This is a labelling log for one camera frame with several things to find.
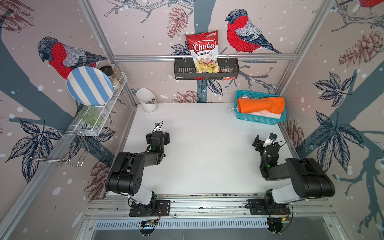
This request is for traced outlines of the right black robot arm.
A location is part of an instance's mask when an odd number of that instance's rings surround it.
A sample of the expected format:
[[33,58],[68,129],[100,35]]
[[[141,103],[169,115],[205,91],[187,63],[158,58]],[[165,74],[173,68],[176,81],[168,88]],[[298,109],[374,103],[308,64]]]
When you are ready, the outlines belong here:
[[291,180],[290,184],[283,187],[267,190],[264,197],[266,208],[335,195],[333,182],[314,159],[286,159],[284,164],[279,165],[279,150],[282,146],[276,139],[277,135],[270,133],[265,141],[256,136],[253,142],[253,147],[260,153],[262,177],[267,181]]

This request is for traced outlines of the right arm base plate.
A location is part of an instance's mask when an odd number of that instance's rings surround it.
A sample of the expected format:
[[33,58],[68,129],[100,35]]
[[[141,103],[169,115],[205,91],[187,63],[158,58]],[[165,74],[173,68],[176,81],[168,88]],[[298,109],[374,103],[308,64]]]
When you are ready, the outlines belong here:
[[261,215],[285,215],[291,214],[289,205],[276,204],[273,201],[266,203],[264,199],[248,199],[248,203],[245,205],[246,209],[250,210],[252,216]]

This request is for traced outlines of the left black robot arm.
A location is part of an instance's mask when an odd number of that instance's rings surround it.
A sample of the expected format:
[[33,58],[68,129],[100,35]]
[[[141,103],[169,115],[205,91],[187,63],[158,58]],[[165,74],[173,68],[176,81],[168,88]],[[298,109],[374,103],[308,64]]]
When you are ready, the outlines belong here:
[[165,146],[170,143],[170,134],[156,131],[146,135],[148,147],[145,152],[120,152],[115,158],[105,182],[107,191],[128,196],[136,204],[154,208],[155,193],[142,184],[144,168],[161,163]]

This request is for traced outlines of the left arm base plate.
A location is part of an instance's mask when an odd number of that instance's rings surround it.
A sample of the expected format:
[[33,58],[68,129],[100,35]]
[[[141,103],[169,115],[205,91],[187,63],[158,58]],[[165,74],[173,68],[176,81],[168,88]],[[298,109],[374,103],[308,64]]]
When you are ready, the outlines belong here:
[[156,201],[154,206],[146,206],[132,202],[130,217],[168,217],[170,215],[171,201]]

